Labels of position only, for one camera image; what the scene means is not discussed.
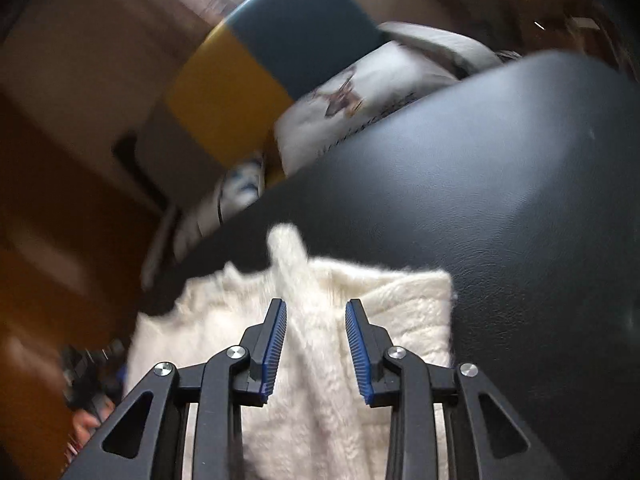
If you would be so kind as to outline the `person's left hand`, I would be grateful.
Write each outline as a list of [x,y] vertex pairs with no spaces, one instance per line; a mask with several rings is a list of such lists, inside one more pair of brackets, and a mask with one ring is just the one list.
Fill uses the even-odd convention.
[[103,398],[93,413],[78,410],[72,416],[72,433],[67,438],[65,457],[71,463],[78,453],[87,445],[93,434],[110,416],[115,404],[109,398]]

